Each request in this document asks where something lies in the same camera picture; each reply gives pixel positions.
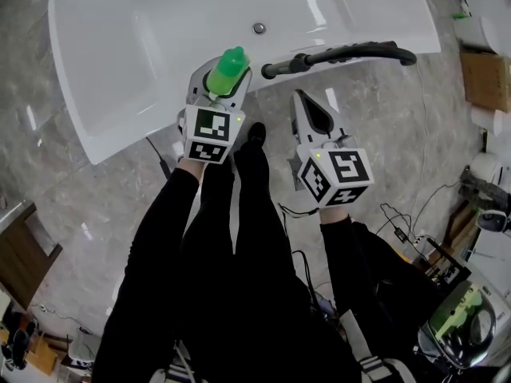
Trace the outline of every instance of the gray tile floor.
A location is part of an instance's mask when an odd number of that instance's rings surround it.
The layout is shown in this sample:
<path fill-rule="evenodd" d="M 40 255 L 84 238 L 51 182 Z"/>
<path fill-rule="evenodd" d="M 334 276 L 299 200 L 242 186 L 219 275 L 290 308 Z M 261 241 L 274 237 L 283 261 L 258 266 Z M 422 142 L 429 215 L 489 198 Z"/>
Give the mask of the gray tile floor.
<path fill-rule="evenodd" d="M 416 216 L 428 196 L 440 185 L 454 183 L 472 160 L 481 141 L 464 100 L 458 44 L 450 19 L 460 6 L 458 0 L 427 1 L 442 52 L 420 56 L 418 67 L 403 68 L 391 60 L 363 62 L 296 78 L 247 98 L 246 128 L 255 120 L 268 128 L 265 150 L 275 202 L 296 210 L 309 207 L 308 195 L 294 192 L 287 166 L 295 147 L 288 104 L 297 88 L 324 98 L 326 90 L 333 89 L 347 131 L 367 149 L 376 184 L 350 212 L 373 231 L 385 223 L 380 203 Z M 164 177 L 145 140 L 102 164 L 89 163 L 57 81 L 46 7 L 47 0 L 0 0 L 0 188 L 11 205 L 23 198 L 33 200 L 46 230 L 64 248 L 34 303 L 44 302 L 62 317 L 74 317 L 100 334 L 133 234 Z M 153 139 L 171 159 L 172 144 L 178 139 L 175 127 L 158 132 Z M 238 191 L 236 182 L 233 234 L 237 231 Z M 442 190 L 422 214 L 416 230 L 440 235 L 456 201 L 455 190 Z M 292 247 L 307 254 L 313 283 L 327 282 L 318 218 L 288 220 L 288 228 Z M 381 235 L 404 250 L 391 226 Z M 416 254 L 411 249 L 405 253 Z M 297 262 L 296 266 L 302 274 L 303 265 Z M 329 284 L 319 291 L 331 296 Z M 133 304 L 151 306 L 151 302 Z M 54 333 L 73 334 L 72 321 L 35 312 Z"/>

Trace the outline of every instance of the brown box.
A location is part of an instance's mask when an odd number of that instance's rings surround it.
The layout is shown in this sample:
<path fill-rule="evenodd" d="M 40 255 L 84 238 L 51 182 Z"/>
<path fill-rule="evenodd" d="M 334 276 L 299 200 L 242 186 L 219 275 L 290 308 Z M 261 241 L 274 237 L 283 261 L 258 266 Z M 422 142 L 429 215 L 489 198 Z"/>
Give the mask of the brown box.
<path fill-rule="evenodd" d="M 511 113 L 509 59 L 493 54 L 461 53 L 465 98 L 483 108 Z"/>

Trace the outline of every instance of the person's hand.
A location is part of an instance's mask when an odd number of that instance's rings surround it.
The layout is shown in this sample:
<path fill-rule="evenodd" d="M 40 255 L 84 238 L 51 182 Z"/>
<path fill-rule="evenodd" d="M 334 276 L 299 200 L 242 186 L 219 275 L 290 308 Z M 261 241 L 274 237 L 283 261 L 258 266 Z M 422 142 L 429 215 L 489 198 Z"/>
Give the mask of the person's hand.
<path fill-rule="evenodd" d="M 344 207 L 330 207 L 319 210 L 319 219 L 321 224 L 338 223 L 348 218 L 348 212 Z"/>
<path fill-rule="evenodd" d="M 188 173 L 194 175 L 200 182 L 205 164 L 205 162 L 199 162 L 198 160 L 183 158 L 177 164 L 177 168 L 186 170 Z"/>

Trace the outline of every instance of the bottle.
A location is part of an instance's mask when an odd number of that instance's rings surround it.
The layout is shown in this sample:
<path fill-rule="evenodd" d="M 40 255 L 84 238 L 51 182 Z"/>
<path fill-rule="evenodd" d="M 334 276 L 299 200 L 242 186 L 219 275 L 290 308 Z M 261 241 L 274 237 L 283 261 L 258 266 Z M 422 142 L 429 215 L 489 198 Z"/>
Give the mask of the bottle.
<path fill-rule="evenodd" d="M 249 64 L 250 60 L 242 47 L 226 50 L 208 75 L 206 86 L 209 92 L 215 95 L 228 95 L 244 75 Z"/>

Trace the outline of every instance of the black sleeve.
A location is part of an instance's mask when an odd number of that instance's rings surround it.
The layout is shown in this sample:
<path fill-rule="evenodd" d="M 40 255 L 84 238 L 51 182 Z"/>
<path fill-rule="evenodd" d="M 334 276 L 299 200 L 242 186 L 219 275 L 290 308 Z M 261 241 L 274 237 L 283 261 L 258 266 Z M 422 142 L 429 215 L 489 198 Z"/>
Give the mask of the black sleeve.
<path fill-rule="evenodd" d="M 176 256 L 199 182 L 175 169 L 139 226 L 113 312 L 94 363 L 93 381 L 149 382 L 172 360 Z"/>
<path fill-rule="evenodd" d="M 371 350 L 401 357 L 438 304 L 433 284 L 364 224 L 348 218 L 321 230 L 338 312 L 354 312 Z M 388 300 L 382 280 L 392 284 Z"/>

